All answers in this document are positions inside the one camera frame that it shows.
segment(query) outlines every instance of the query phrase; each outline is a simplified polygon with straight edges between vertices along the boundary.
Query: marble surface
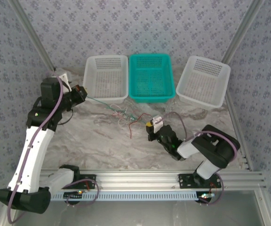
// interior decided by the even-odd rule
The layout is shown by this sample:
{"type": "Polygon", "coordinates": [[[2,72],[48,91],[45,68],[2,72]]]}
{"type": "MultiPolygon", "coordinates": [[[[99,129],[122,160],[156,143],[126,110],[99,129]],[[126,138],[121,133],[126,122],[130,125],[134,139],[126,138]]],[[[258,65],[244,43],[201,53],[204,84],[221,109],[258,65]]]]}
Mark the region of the marble surface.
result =
{"type": "MultiPolygon", "coordinates": [[[[173,67],[175,86],[183,68],[173,67]]],[[[74,77],[82,84],[82,77],[74,77]]],[[[187,127],[188,135],[211,124],[235,137],[230,114],[226,103],[221,108],[206,111],[185,104],[176,96],[167,103],[137,104],[127,98],[121,108],[128,107],[128,113],[152,116],[164,115],[170,111],[178,112],[187,127]]],[[[64,120],[71,113],[64,114],[64,120]]],[[[149,142],[145,124],[151,117],[144,116],[142,122],[131,126],[132,139],[128,125],[119,126],[118,118],[112,116],[112,110],[105,105],[85,102],[74,108],[74,116],[69,123],[58,126],[48,147],[43,168],[56,169],[62,164],[77,165],[83,169],[185,169],[194,170],[204,160],[198,153],[185,161],[175,161],[157,142],[149,142]]],[[[179,119],[171,115],[165,120],[171,125],[180,139],[184,139],[184,130],[179,119]]],[[[241,154],[231,162],[229,169],[241,169],[241,154]]]]}

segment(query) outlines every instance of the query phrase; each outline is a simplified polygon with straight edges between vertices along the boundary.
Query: green wire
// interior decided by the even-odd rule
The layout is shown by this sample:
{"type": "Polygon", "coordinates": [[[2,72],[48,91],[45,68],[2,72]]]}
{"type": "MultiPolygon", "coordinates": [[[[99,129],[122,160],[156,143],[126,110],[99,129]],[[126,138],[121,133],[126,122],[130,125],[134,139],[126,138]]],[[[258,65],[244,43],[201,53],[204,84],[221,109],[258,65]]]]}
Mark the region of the green wire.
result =
{"type": "Polygon", "coordinates": [[[125,116],[127,116],[127,117],[130,117],[133,121],[137,120],[137,118],[134,117],[132,114],[126,114],[123,110],[118,110],[118,109],[112,108],[112,107],[110,107],[107,103],[104,103],[104,102],[102,102],[102,101],[100,101],[100,100],[96,100],[96,99],[94,99],[94,98],[92,98],[92,97],[87,96],[87,98],[90,98],[90,99],[95,100],[95,101],[97,101],[97,102],[99,102],[99,103],[101,103],[101,104],[104,104],[104,105],[107,106],[108,109],[111,109],[111,110],[113,110],[114,112],[120,112],[120,113],[122,113],[123,115],[125,115],[125,116]]]}

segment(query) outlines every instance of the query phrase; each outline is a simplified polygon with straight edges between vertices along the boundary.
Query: blue floral wallpaper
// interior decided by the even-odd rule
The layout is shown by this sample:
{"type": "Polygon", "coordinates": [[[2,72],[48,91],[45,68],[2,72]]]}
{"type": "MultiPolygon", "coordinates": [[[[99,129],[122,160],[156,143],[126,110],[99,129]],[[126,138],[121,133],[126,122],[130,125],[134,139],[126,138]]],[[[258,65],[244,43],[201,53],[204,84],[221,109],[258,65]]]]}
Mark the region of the blue floral wallpaper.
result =
{"type": "Polygon", "coordinates": [[[46,70],[7,0],[0,0],[0,188],[16,169],[27,114],[46,70]]]}
{"type": "Polygon", "coordinates": [[[231,66],[229,91],[255,170],[271,194],[271,0],[265,1],[231,66]]]}
{"type": "Polygon", "coordinates": [[[251,0],[20,0],[54,66],[94,55],[168,53],[220,61],[251,0]]]}

